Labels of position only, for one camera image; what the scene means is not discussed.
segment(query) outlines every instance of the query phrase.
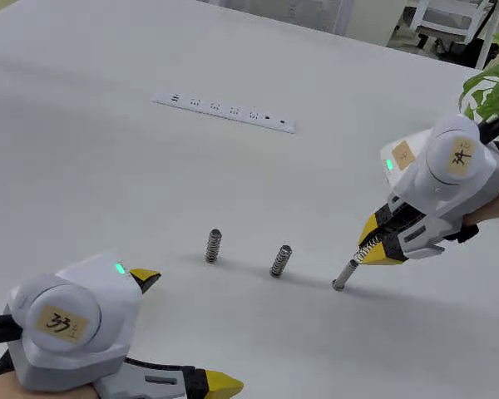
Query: wall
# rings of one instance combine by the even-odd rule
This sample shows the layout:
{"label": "wall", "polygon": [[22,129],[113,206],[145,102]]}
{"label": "wall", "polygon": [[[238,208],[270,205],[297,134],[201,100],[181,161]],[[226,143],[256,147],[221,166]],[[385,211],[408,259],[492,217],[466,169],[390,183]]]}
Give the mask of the wall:
{"label": "wall", "polygon": [[407,0],[355,0],[347,37],[386,46]]}

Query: black handle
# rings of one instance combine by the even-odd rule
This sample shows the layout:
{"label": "black handle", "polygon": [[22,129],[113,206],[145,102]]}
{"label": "black handle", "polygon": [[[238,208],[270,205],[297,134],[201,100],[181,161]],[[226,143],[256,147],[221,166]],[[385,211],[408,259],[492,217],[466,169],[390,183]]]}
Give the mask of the black handle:
{"label": "black handle", "polygon": [[22,335],[22,327],[15,323],[11,314],[0,315],[0,343],[16,341]]}

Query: green indicator light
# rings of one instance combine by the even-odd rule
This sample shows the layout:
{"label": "green indicator light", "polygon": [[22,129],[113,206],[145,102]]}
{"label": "green indicator light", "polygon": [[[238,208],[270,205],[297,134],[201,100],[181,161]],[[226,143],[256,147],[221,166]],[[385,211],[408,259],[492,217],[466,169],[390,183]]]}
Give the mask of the green indicator light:
{"label": "green indicator light", "polygon": [[118,273],[120,274],[126,274],[126,271],[124,270],[124,267],[121,264],[115,264],[116,270],[118,270]]}

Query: white power strip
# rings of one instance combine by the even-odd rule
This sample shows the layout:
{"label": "white power strip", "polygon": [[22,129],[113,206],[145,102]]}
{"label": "white power strip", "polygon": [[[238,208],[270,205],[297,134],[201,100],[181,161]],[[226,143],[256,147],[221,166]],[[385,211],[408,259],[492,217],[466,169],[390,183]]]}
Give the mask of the white power strip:
{"label": "white power strip", "polygon": [[222,101],[211,101],[201,96],[189,96],[181,91],[161,89],[156,93],[153,101],[158,104],[175,106],[185,110],[201,112],[202,114],[231,119],[232,121],[250,123],[276,131],[294,133],[294,121],[274,116],[271,112],[259,111],[255,108],[245,109],[241,106],[225,104]]}

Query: tape label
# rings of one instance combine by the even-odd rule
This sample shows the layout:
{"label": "tape label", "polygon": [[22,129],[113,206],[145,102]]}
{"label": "tape label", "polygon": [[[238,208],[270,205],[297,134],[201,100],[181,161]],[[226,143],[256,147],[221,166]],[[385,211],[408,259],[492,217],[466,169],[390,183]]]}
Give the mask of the tape label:
{"label": "tape label", "polygon": [[413,151],[410,149],[405,140],[393,149],[392,155],[398,163],[399,170],[405,169],[416,160]]}
{"label": "tape label", "polygon": [[467,137],[456,137],[452,144],[451,155],[447,160],[446,171],[458,176],[465,176],[472,164],[475,153],[475,141]]}
{"label": "tape label", "polygon": [[87,318],[45,305],[37,320],[37,330],[64,341],[77,343],[82,339],[88,323]]}

